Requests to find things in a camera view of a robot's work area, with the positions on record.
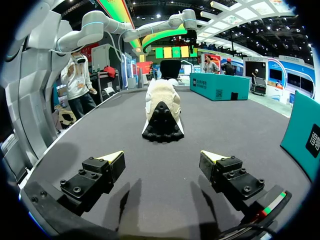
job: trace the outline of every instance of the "bag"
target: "bag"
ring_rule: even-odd
[[[58,118],[63,129],[67,129],[77,121],[77,118],[72,111],[63,109],[60,105],[55,106],[55,109],[59,111]]]
[[[116,77],[116,69],[111,66],[106,66],[103,69],[104,72],[108,73],[109,77],[115,78]]]

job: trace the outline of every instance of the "teal panel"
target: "teal panel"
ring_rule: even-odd
[[[280,146],[298,162],[311,181],[316,179],[320,160],[320,154],[314,157],[306,148],[314,125],[320,126],[320,104],[296,91],[290,122]]]
[[[191,73],[190,90],[212,101],[231,100],[232,93],[238,93],[238,100],[247,100],[250,80],[242,76],[228,76],[213,73]]]

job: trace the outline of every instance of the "teal booth counter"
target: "teal booth counter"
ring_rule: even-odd
[[[250,80],[242,76],[191,73],[190,90],[212,101],[247,100]]]

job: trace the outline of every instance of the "jeans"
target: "jeans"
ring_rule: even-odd
[[[85,114],[97,106],[89,93],[69,100],[68,102],[77,120],[82,118]]]

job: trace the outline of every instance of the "black shoe sole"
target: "black shoe sole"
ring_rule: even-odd
[[[184,134],[179,129],[168,106],[163,101],[160,101],[157,104],[142,137],[151,142],[170,143],[182,139]]]

